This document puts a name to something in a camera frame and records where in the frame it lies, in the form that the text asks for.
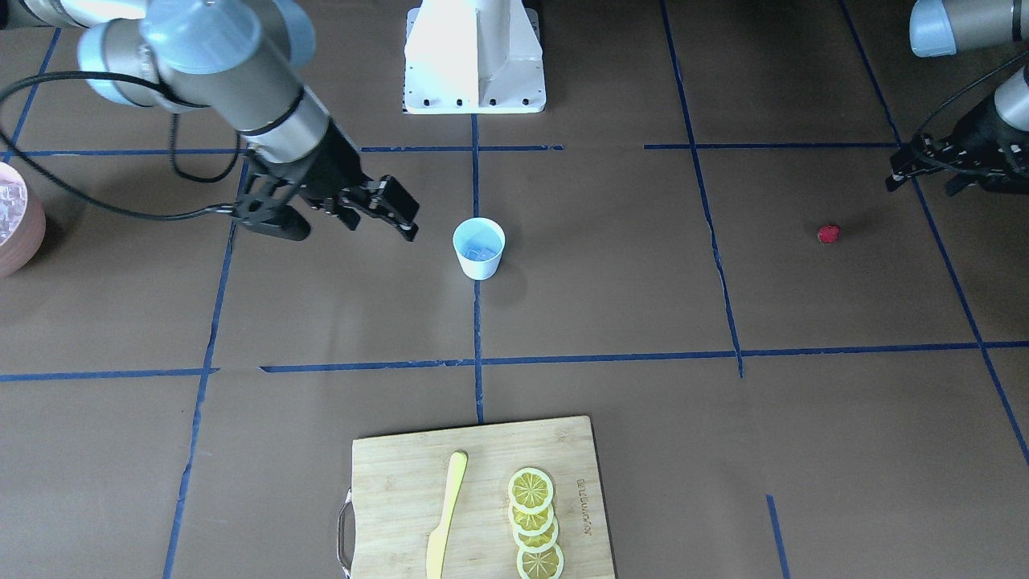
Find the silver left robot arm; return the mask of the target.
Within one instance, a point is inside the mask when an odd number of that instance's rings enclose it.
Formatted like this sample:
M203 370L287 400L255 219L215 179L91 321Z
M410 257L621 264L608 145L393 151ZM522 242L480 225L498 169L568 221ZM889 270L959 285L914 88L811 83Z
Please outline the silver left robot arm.
M910 16L914 55L958 55L1028 37L1025 1L918 1ZM916 130L890 157L887 191L921 175L951 173L947 195L969 186L989 193L1027 193L1028 71L1022 66L964 114L949 135L933 138Z

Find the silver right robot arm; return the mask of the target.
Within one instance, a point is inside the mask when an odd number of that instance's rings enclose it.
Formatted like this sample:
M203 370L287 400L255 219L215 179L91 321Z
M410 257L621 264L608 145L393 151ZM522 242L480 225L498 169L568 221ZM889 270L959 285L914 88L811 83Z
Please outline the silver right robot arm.
M412 241L419 203L394 177L365 175L357 148L297 70L316 47L294 1L4 1L2 29L80 28L80 69L23 78L4 97L44 82L85 80L109 101L170 113L212 109L245 142L249 175L236 200L181 214L107 211L152 221L224 214L254 233L304 240L311 228L291 205L363 216Z

